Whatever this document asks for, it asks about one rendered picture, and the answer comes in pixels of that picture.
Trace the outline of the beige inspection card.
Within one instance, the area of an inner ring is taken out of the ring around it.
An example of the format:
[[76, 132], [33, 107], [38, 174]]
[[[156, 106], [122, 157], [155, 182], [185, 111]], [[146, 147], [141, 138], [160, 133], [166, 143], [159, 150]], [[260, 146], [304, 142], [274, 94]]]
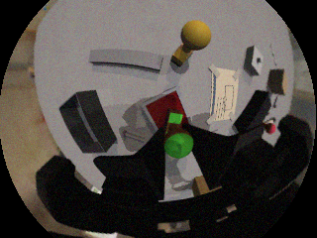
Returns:
[[241, 72], [232, 71], [227, 68], [215, 67], [210, 64], [211, 70], [211, 104], [210, 118], [206, 123], [213, 123], [214, 120], [234, 120], [235, 106], [237, 106], [238, 78]]

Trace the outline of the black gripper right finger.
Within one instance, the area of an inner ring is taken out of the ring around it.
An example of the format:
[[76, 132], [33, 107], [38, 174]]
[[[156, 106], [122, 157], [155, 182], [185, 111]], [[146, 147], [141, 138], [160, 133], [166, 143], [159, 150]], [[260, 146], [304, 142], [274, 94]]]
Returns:
[[182, 123], [183, 130], [193, 136], [193, 152], [195, 160], [206, 179], [209, 190], [217, 189], [222, 186], [219, 181], [225, 175], [233, 163], [234, 156], [246, 144], [252, 143], [264, 135], [264, 124], [255, 126], [245, 132], [234, 135], [219, 135], [215, 132], [191, 126], [189, 123]]

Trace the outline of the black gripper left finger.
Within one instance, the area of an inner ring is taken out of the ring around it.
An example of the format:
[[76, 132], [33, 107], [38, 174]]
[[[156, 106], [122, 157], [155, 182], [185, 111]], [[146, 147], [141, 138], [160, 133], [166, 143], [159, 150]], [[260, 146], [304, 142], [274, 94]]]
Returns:
[[163, 127], [158, 127], [150, 141], [144, 144], [135, 155], [98, 156], [92, 162], [106, 178], [111, 176], [111, 178], [146, 179], [158, 201], [161, 201], [165, 199], [163, 184], [165, 183], [166, 157], [163, 138], [165, 138]]

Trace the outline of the marker pen with black cap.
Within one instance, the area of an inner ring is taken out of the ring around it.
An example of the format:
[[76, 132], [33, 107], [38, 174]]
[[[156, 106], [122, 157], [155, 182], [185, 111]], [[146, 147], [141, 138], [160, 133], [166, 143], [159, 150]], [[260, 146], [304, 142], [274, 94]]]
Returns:
[[274, 118], [270, 118], [269, 120], [265, 120], [265, 123], [268, 124], [268, 123], [274, 123], [276, 122], [276, 119]]

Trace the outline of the red-handled rubber stamp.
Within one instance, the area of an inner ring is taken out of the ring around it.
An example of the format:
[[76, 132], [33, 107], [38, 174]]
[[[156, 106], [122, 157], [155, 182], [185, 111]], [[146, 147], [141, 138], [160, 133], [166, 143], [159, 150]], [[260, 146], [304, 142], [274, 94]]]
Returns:
[[265, 127], [265, 131], [267, 134], [270, 134], [272, 135], [272, 132], [276, 131], [276, 127], [273, 126], [273, 123], [262, 123], [264, 124], [264, 127]]

